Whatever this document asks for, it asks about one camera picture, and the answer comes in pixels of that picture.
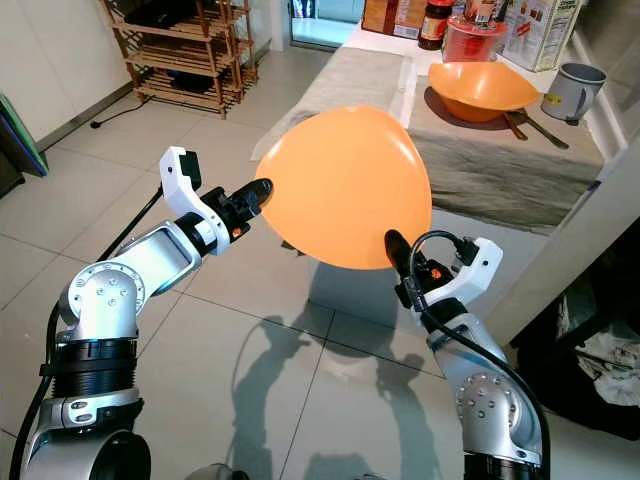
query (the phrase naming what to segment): gray cloth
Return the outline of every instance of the gray cloth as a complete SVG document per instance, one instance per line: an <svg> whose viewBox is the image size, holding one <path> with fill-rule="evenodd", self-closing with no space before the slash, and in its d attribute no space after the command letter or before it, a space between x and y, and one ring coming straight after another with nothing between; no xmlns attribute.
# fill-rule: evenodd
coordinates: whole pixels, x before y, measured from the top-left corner
<svg viewBox="0 0 640 480"><path fill-rule="evenodd" d="M489 223L548 233L596 180L603 160L589 131L529 115L570 145L555 147L528 124L521 141L503 118L485 124L452 117L418 77L409 135L427 166L433 205Z"/></svg>
<svg viewBox="0 0 640 480"><path fill-rule="evenodd" d="M320 112L352 105L387 111L398 88L402 60L391 53L338 49L297 105L258 142L251 161L259 162L280 137Z"/></svg>

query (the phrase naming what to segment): black cable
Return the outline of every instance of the black cable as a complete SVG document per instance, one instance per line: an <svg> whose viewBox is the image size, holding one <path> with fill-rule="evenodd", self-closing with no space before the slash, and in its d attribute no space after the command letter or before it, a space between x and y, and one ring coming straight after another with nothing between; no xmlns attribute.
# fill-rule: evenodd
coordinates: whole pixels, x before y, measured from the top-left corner
<svg viewBox="0 0 640 480"><path fill-rule="evenodd" d="M56 302L56 304L53 306L53 309L51 310L51 313L49 314L49 321L47 322L45 358L48 364L53 362L53 355L56 345L55 334L57 322L58 303ZM51 385L51 380L51 377L42 377L42 379L40 380L40 385L38 386L36 393L33 395L31 404L27 409L27 413L25 413L24 418L22 419L20 431L18 432L18 436L16 437L16 443L13 447L13 453L11 454L11 469L9 471L9 480L20 479L20 471L22 470L22 459L24 457L24 449L27 445L29 431L31 430L31 425L33 425L33 421L36 418L36 414L38 413L40 404L42 403L42 400L44 400L44 396L47 394L49 385Z"/></svg>
<svg viewBox="0 0 640 480"><path fill-rule="evenodd" d="M409 270L411 272L412 279L416 285L420 285L420 283L419 283L419 279L415 276L415 269L414 269L415 256L418 250L420 249L420 247L422 246L422 244L427 239L432 237L447 238L451 240L451 242L453 242L453 244L456 246L460 245L461 243L461 240L457 238L455 235L449 232L445 232L443 230L434 230L432 232L427 232L421 235L420 237L418 237L418 239L414 242L411 248L411 253L409 255ZM549 433L549 423L547 422L547 417L544 414L542 405L538 401L536 394L533 392L531 387L529 387L529 385L522 379L522 377L518 375L518 373L513 368L511 368L511 366L507 362L505 362L501 358L495 356L493 353L481 347L474 341L466 338L463 335L460 335L458 332L451 330L449 327L443 325L442 322L440 322L440 320L438 320L434 315L432 315L428 311L426 310L422 311L421 315L424 315L425 317L427 317L427 319L430 322L433 322L437 330L440 330L445 335L453 338L460 344L464 345L468 349L474 351L481 357L484 357L485 359L487 359L497 367L501 368L504 371L504 373L506 373L516 383L516 385L518 385L522 389L524 394L529 398L529 401L531 402L531 405L533 406L533 409L535 410L536 415L538 416L538 421L540 422L540 435L541 435L541 442L542 442L542 460L541 460L540 468L542 471L542 478L545 480L550 480L551 478L551 435Z"/></svg>
<svg viewBox="0 0 640 480"><path fill-rule="evenodd" d="M113 251L116 248L118 248L118 245L120 245L122 241L125 239L125 237L129 235L129 233L131 233L131 230L133 230L135 226L138 224L138 222L142 220L142 217L144 217L149 212L149 210L151 210L151 207L155 205L155 203L158 201L158 199L160 199L160 197L162 197L162 185L158 187L158 190L156 191L156 193L153 194L153 196L149 199L147 204L144 207L142 207L142 209L138 212L138 214L135 217L133 217L133 220L129 222L129 225L127 225L116 237L116 239L113 242L111 242L111 244L105 249L105 251L102 252L102 255L98 257L98 260L97 260L98 262L102 262L107 258L109 258L109 256L113 253Z"/></svg>
<svg viewBox="0 0 640 480"><path fill-rule="evenodd" d="M153 97L147 97L144 102L142 102L140 105L138 105L137 107L133 107L130 108L128 110L123 110L122 112L116 113L114 115L111 115L110 117L105 118L104 120L98 121L98 120L94 120L93 122L91 122L89 124L89 126L91 128L100 128L102 126L103 123L108 122L109 120L112 120L116 117L119 117L120 115L124 115L125 113L129 113L129 112L133 112L135 110L138 110L139 108L142 108L149 100L151 100Z"/></svg>
<svg viewBox="0 0 640 480"><path fill-rule="evenodd" d="M116 239L111 242L111 244L106 248L102 255L98 258L98 262L102 262L109 258L109 256L113 253L113 251L122 243L122 240L129 235L131 230L135 228L135 226L140 222L142 217L144 217L151 207L155 205L158 199L162 196L162 185L158 187L158 190L153 194L151 199L147 202L147 204L142 207L142 209L138 212L138 214L129 222L129 224L120 232L120 234L116 237ZM51 313L49 314L49 321L47 322L47 334L46 334L46 345L45 345L45 364L51 365L55 358L56 351L56 330L58 326L58 315L59 315L60 307L58 302L51 309ZM31 430L31 425L33 425L33 421L38 413L38 409L40 408L40 404L44 400L45 395L47 394L47 390L49 389L49 385L51 385L52 378L49 376L43 376L40 380L40 385L36 390L36 393L33 395L33 399L31 400L31 404L27 409L27 412L22 419L22 424L20 425L20 431L18 432L18 436L16 437L16 442L13 447L13 453L11 455L11 469L9 471L9 480L19 480L20 479L20 471L22 469L22 459L24 457L24 449L27 445L27 438L29 436L29 431Z"/></svg>

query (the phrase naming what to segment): white mug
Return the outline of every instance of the white mug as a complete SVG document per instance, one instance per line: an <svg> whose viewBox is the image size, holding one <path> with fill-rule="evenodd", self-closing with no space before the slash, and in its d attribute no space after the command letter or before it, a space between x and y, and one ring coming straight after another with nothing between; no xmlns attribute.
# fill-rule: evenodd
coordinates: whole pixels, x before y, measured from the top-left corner
<svg viewBox="0 0 640 480"><path fill-rule="evenodd" d="M560 67L542 101L542 110L552 117L577 123L589 110L607 75L590 65L565 63Z"/></svg>

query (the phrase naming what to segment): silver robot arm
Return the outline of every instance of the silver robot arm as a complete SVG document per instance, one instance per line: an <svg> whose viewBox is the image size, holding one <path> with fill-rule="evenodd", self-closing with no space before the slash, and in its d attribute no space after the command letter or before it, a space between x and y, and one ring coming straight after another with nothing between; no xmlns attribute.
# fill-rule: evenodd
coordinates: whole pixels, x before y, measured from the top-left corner
<svg viewBox="0 0 640 480"><path fill-rule="evenodd" d="M85 267L60 297L66 329L56 335L54 361L41 369L53 378L53 395L40 406L21 478L149 478L148 447L132 432L143 405L133 384L136 318L204 255L221 254L246 233L272 188L262 179L230 197L218 187L200 198L197 157L181 147L165 152L160 172L164 198L180 218Z"/></svg>
<svg viewBox="0 0 640 480"><path fill-rule="evenodd" d="M499 365L439 329L444 325L506 363L482 322L465 308L488 288L502 250L483 238L456 239L451 270L457 275L418 253L412 276L408 243L395 231L385 241L402 281L396 292L427 329L427 343L451 387L462 425L465 480L542 478L541 419L529 396Z"/></svg>

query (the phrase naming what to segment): red label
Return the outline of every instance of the red label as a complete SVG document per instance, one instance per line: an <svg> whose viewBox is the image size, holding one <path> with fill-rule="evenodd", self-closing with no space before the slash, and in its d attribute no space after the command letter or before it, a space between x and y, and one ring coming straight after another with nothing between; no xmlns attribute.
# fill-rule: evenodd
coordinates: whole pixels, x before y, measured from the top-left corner
<svg viewBox="0 0 640 480"><path fill-rule="evenodd" d="M447 29L446 18L429 18L424 17L422 24L422 33L420 34L425 40L440 40Z"/></svg>
<svg viewBox="0 0 640 480"><path fill-rule="evenodd" d="M517 34L518 36L522 36L525 33L527 33L529 30L531 30L531 22L527 22L524 25L521 25L518 30L517 30Z"/></svg>

